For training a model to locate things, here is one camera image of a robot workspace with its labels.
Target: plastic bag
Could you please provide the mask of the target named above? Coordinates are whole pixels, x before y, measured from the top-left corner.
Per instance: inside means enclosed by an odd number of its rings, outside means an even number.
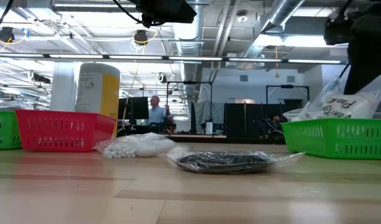
[[[176,152],[167,157],[178,167],[199,174],[246,174],[266,172],[298,161],[304,152],[277,156],[265,152]]]
[[[12,110],[32,110],[34,107],[28,105],[24,100],[12,100],[0,102],[0,111],[12,111]]]
[[[359,118],[371,119],[381,102],[378,91],[360,91],[355,95],[343,95],[345,81],[337,78],[330,82],[316,97],[301,110],[286,112],[289,121],[304,121],[319,118]]]
[[[97,149],[105,158],[151,157],[175,148],[177,144],[159,134],[135,134],[99,142]]]

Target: table surface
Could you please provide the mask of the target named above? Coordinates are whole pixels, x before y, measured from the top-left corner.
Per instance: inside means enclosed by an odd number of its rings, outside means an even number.
[[[180,147],[287,153],[285,146]],[[163,156],[0,151],[2,223],[381,223],[381,161],[304,156],[269,174],[206,175]]]

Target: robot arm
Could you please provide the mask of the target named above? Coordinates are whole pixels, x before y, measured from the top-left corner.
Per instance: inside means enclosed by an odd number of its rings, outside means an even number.
[[[329,45],[349,43],[351,69],[344,90],[347,95],[357,93],[381,75],[381,4],[345,16],[352,1],[346,2],[337,18],[327,21],[324,34]]]

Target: person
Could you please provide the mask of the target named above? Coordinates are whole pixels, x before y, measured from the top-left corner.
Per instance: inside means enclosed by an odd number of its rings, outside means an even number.
[[[152,123],[163,123],[165,118],[172,119],[170,107],[165,105],[165,108],[162,108],[158,105],[159,103],[160,98],[158,96],[152,96],[150,99],[150,105],[152,108],[149,109],[149,119],[145,120],[146,125],[150,125]]]
[[[271,121],[272,121],[273,124],[279,125],[280,124],[280,116],[279,115],[272,116]]]

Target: computer screen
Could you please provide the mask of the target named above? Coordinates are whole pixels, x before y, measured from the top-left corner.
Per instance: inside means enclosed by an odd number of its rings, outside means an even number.
[[[133,111],[133,119],[148,119],[149,118],[149,101],[147,97],[131,97],[119,99],[118,104],[118,119],[123,119],[124,109],[127,106],[125,119],[131,119],[131,111]]]

